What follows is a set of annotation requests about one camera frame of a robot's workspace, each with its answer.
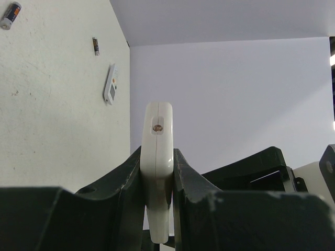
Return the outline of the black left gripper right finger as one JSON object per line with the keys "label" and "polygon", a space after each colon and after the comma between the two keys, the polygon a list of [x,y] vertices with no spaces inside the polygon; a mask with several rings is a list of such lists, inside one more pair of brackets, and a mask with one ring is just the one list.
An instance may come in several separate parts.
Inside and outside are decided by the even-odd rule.
{"label": "black left gripper right finger", "polygon": [[334,250],[334,210],[309,192],[221,190],[174,150],[176,250]]}

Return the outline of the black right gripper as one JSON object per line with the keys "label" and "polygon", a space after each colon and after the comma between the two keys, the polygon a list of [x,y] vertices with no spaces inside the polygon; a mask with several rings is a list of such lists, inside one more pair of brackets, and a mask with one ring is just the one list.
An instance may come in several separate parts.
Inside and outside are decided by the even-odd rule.
{"label": "black right gripper", "polygon": [[[318,163],[330,193],[334,193],[333,144],[326,147]],[[203,177],[221,190],[308,192],[304,180],[295,177],[281,149],[274,146],[204,173]]]}

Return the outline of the long white remote control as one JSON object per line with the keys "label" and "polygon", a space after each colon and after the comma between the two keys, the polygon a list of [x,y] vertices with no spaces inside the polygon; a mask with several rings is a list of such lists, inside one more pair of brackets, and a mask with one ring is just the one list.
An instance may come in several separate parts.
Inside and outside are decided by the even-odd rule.
{"label": "long white remote control", "polygon": [[151,102],[144,117],[140,172],[150,236],[155,244],[164,244],[169,239],[173,171],[172,105],[169,102]]}

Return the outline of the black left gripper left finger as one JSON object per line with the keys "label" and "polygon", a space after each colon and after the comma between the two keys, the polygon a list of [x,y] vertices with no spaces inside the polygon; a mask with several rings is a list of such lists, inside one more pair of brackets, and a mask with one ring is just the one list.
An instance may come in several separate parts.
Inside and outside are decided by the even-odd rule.
{"label": "black left gripper left finger", "polygon": [[140,250],[140,153],[76,193],[1,188],[1,250]]}

